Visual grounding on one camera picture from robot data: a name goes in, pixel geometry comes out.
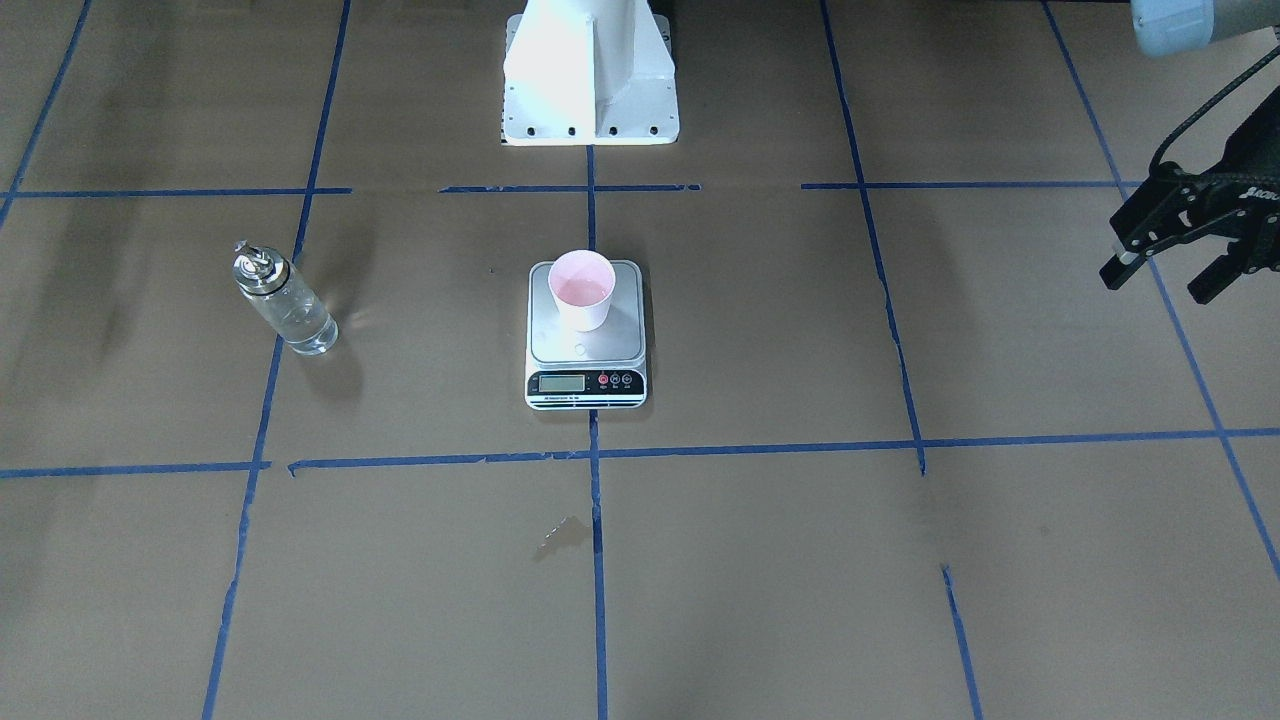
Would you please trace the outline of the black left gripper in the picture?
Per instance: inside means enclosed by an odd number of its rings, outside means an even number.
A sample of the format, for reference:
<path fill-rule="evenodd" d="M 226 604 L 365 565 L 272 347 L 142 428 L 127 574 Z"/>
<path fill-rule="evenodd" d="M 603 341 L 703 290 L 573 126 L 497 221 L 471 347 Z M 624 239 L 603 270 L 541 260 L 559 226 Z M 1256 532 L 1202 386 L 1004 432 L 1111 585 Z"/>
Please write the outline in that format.
<path fill-rule="evenodd" d="M 1146 261 L 1207 236 L 1228 250 L 1187 291 L 1207 305 L 1243 274 L 1277 270 L 1277 92 L 1272 91 L 1228 137 L 1208 170 L 1189 173 L 1157 161 L 1110 219 L 1117 242 L 1101 268 L 1107 290 L 1120 290 Z"/>

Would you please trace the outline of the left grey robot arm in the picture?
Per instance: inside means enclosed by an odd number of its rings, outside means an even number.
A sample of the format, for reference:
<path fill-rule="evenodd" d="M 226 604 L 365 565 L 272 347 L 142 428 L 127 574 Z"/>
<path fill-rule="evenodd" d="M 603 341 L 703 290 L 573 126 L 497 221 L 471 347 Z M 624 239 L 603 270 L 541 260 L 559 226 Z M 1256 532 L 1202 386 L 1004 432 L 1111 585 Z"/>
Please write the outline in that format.
<path fill-rule="evenodd" d="M 1277 28 L 1275 1 L 1133 1 L 1132 23 L 1142 51 L 1167 56 L 1263 28 Z M 1189 172 L 1165 152 L 1194 123 L 1277 59 L 1270 50 L 1193 111 L 1155 150 L 1148 176 L 1116 210 L 1110 225 L 1114 255 L 1100 269 L 1108 290 L 1124 286 L 1147 261 L 1207 236 L 1228 241 L 1225 252 L 1187 288 L 1210 304 L 1242 275 L 1277 270 L 1279 91 L 1230 133 L 1222 156 L 1208 169 Z"/>

